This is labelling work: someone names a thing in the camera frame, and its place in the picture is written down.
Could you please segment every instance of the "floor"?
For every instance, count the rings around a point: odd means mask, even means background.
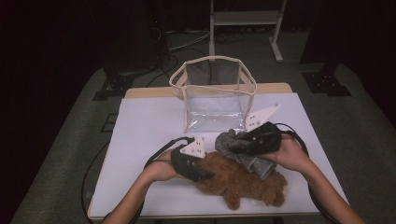
[[[240,59],[259,83],[287,82],[299,94],[318,139],[350,205],[367,223],[396,220],[396,131],[367,94],[359,77],[340,64],[335,75],[350,96],[312,93],[302,73],[322,64],[299,64],[308,32],[281,32],[278,45],[284,57],[277,63],[268,43],[271,33],[228,35],[218,43],[218,55]],[[170,34],[171,47],[188,43],[197,34]],[[158,69],[137,77],[133,88],[168,86],[170,76],[187,60],[208,53],[207,42],[172,52]],[[111,137],[121,96],[94,101],[106,74],[102,69],[77,98],[35,182],[12,223],[90,223],[85,217]],[[284,223],[324,223],[320,215],[283,217]],[[163,223],[213,223],[213,219],[164,220]],[[138,223],[154,223],[139,220]],[[219,219],[217,223],[272,223],[270,218]]]

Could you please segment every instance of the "wooden table edge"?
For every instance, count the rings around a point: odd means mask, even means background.
[[[290,93],[292,89],[288,83],[258,83],[256,93]],[[125,99],[172,97],[175,96],[172,87],[131,88],[125,93]]]

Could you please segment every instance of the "black cable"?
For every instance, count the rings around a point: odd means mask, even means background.
[[[165,71],[164,69],[163,69],[163,65],[161,64],[161,71],[166,75],[166,77],[168,78],[168,79],[171,79],[170,77],[169,77],[169,75],[168,75],[168,72],[167,71]]]
[[[190,41],[189,43],[184,44],[182,46],[174,47],[174,48],[168,48],[168,50],[169,51],[174,51],[174,50],[183,49],[183,48],[186,48],[186,47],[189,47],[189,46],[192,46],[192,45],[197,45],[198,43],[203,42],[204,40],[207,40],[209,37],[210,37],[209,32],[205,31],[205,35],[201,35],[200,37],[198,37],[198,38],[196,38],[196,39],[194,39],[194,40]]]
[[[294,133],[296,133],[297,134],[297,132],[296,131],[294,131],[294,129],[293,128],[291,128],[289,125],[287,125],[287,124],[284,124],[284,123],[275,123],[275,125],[283,125],[283,126],[286,126],[286,127],[288,127],[290,130],[292,130]]]
[[[163,146],[162,148],[160,148],[160,150],[158,150],[156,153],[154,153],[154,155],[152,155],[150,158],[148,158],[148,161],[146,162],[144,169],[146,169],[146,167],[148,167],[161,154],[163,154],[163,152],[165,152],[165,150],[169,149],[172,145],[174,145],[176,142],[181,141],[181,140],[186,140],[188,142],[188,144],[189,144],[189,143],[194,141],[194,138],[179,137],[177,139],[173,139],[173,140],[169,141],[165,146]]]
[[[81,184],[81,206],[82,206],[82,211],[84,212],[84,216],[85,218],[87,218],[88,222],[93,224],[93,222],[91,221],[91,219],[88,217],[87,214],[87,208],[84,205],[84,188],[85,188],[85,180],[87,179],[88,173],[90,172],[93,163],[96,161],[96,159],[99,157],[99,155],[102,153],[103,150],[105,150],[105,148],[108,147],[108,144],[110,143],[110,140],[108,140],[105,145],[99,150],[99,152],[96,153],[95,157],[93,157],[90,166],[88,166],[87,171],[85,172],[84,178],[82,179],[82,184]]]
[[[284,125],[287,126],[288,128],[291,129],[291,131],[282,131],[282,133],[287,133],[291,136],[293,136],[297,142],[300,144],[301,148],[303,149],[303,152],[306,154],[306,156],[308,156],[309,158],[309,153],[308,153],[308,149],[305,145],[305,142],[303,141],[303,139],[300,137],[300,135],[297,134],[297,132],[295,132],[289,125],[284,124],[284,123],[277,123],[276,125]],[[331,223],[335,223],[335,224],[339,224],[340,222],[338,220],[336,220],[334,217],[332,217],[332,215],[330,215],[326,209],[320,204],[320,202],[318,201],[318,198],[316,197],[316,195],[314,194],[314,191],[312,190],[311,186],[308,184],[308,191],[309,191],[309,196],[311,197],[312,203],[315,205],[315,207],[319,210],[319,212]]]
[[[204,57],[206,57],[206,54],[205,54],[203,51],[198,50],[198,49],[181,48],[181,49],[174,49],[174,50],[172,50],[171,52],[174,53],[174,52],[179,52],[179,51],[182,51],[182,50],[195,50],[195,51],[198,51],[198,52],[200,52],[201,54],[203,54]]]
[[[223,33],[215,32],[215,42],[217,44],[221,44],[221,45],[231,45],[233,43],[236,43],[236,42],[239,42],[239,41],[242,41],[245,39],[244,34],[241,33],[240,35],[242,37],[238,38],[236,35],[230,35],[227,32],[223,32]]]
[[[163,161],[163,160],[154,160],[154,161],[161,161],[161,162],[171,163],[171,161]]]
[[[178,58],[177,58],[176,56],[174,56],[174,55],[171,55],[171,54],[170,54],[169,56],[172,57],[172,58],[174,58],[174,59],[176,60],[175,65],[172,66],[172,68],[170,68],[169,70],[164,71],[164,72],[160,73],[158,76],[154,77],[154,78],[146,85],[146,88],[149,87],[149,85],[150,85],[155,79],[157,79],[158,77],[161,77],[162,75],[167,75],[167,76],[168,76],[167,73],[170,72],[170,71],[172,71],[174,68],[176,68],[176,66],[178,65]]]
[[[207,30],[203,30],[203,31],[196,31],[196,32],[191,32],[191,31],[182,31],[182,34],[186,34],[186,35],[197,35],[197,36],[202,36],[207,34]]]
[[[153,67],[151,67],[151,68],[148,68],[147,70],[145,70],[145,71],[142,71],[142,72],[139,72],[139,73],[132,73],[132,74],[130,74],[130,75],[123,75],[123,74],[120,74],[122,77],[131,77],[131,78],[135,78],[135,77],[141,77],[141,76],[143,76],[143,75],[147,75],[147,74],[150,74],[150,73],[152,73],[152,72],[154,72],[155,70],[157,70],[157,68],[158,68],[158,66],[156,65],[156,66],[153,66]]]

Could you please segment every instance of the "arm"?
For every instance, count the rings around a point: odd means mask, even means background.
[[[260,155],[260,157],[274,161],[286,169],[300,172],[311,186],[320,204],[339,222],[364,223],[291,136],[283,134],[279,151]]]
[[[114,208],[114,210],[103,220],[102,223],[125,223],[128,224],[134,217],[142,202],[145,200],[149,187],[155,181],[165,181],[173,177],[183,177],[176,173],[170,161],[171,150],[165,151],[157,161],[146,167],[128,192]]]

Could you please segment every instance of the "hand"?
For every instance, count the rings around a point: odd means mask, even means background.
[[[259,157],[274,161],[286,169],[304,172],[313,164],[297,141],[288,134],[282,134],[279,151],[262,154]]]
[[[152,162],[141,175],[145,175],[152,182],[165,181],[174,177],[184,178],[173,168],[171,161],[171,152],[173,149],[166,150],[154,162]]]

